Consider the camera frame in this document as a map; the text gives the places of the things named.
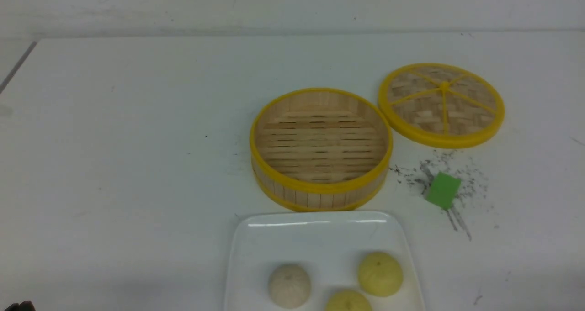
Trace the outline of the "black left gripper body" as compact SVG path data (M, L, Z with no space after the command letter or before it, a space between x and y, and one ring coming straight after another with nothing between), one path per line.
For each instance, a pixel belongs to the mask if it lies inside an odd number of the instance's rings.
M35 311L35 307L31 301L24 301L21 303L13 303L9 305L4 311Z

